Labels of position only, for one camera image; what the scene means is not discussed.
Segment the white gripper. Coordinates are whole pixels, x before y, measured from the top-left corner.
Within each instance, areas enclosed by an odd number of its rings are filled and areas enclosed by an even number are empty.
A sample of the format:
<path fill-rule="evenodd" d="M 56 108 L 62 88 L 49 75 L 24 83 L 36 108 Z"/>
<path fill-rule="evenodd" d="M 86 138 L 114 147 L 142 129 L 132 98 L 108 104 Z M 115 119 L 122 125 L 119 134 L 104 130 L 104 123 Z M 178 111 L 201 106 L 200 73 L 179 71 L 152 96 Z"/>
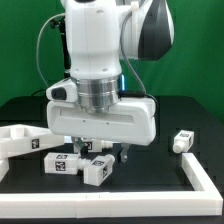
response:
<path fill-rule="evenodd" d="M 76 154 L 81 154 L 81 138 L 120 142 L 120 160 L 126 163 L 130 144 L 149 145 L 155 138 L 155 102 L 150 98 L 122 98 L 108 113 L 87 113 L 75 103 L 51 101 L 47 105 L 49 129 L 72 136 Z"/>

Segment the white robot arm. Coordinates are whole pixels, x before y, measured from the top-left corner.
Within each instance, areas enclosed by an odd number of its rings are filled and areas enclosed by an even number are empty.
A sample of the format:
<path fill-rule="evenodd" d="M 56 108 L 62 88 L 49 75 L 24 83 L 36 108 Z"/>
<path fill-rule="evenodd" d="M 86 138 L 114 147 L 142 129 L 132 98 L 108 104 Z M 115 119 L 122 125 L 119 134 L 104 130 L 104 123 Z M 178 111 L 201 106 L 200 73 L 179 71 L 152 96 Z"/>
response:
<path fill-rule="evenodd" d="M 171 48 L 174 25 L 166 0 L 61 0 L 70 77 L 47 89 L 47 121 L 59 135 L 131 144 L 155 138 L 156 99 L 123 91 L 121 60 L 158 60 Z"/>

